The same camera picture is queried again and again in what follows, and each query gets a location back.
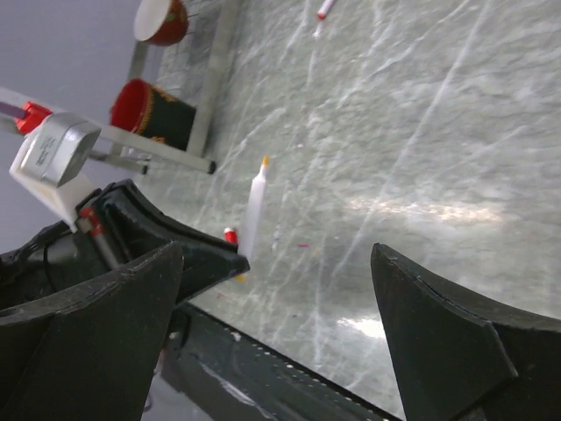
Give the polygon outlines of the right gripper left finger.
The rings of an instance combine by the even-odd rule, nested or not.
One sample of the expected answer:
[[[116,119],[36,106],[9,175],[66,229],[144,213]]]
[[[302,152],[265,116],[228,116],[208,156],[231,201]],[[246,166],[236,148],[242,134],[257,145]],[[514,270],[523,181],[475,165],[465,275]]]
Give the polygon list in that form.
[[[139,420],[181,283],[176,243],[1,313],[3,420]]]

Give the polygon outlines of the yellow white marker pen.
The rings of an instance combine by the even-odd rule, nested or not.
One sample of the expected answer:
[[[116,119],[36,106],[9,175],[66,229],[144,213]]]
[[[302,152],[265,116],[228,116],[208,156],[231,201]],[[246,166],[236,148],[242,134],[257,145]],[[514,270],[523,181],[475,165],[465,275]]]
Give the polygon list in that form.
[[[269,156],[265,155],[260,164],[259,172],[252,179],[245,210],[245,218],[238,238],[238,253],[245,257],[248,263],[252,261],[252,253],[259,230],[259,221],[266,192],[266,173],[269,167],[269,161]]]

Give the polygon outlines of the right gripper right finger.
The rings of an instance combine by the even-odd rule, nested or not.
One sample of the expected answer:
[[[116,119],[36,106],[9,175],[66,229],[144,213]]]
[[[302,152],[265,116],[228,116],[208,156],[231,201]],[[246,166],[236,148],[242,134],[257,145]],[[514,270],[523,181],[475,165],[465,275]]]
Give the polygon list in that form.
[[[408,420],[558,420],[560,322],[377,243],[376,301]]]

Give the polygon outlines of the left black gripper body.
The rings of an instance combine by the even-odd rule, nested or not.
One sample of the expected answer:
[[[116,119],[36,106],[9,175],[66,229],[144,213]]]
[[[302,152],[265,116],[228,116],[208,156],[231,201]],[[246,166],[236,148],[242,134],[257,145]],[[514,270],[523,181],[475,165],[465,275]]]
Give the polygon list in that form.
[[[60,221],[1,254],[1,305],[28,303],[109,271],[93,240]]]

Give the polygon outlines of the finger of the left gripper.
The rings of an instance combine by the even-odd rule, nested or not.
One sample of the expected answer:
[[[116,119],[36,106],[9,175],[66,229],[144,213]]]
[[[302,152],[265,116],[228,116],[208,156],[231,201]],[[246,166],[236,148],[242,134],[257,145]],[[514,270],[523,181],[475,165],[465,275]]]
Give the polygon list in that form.
[[[94,211],[109,231],[117,251],[127,260],[169,242],[180,245],[183,270],[178,303],[250,269],[236,246],[165,215],[131,180],[100,190],[94,198]]]

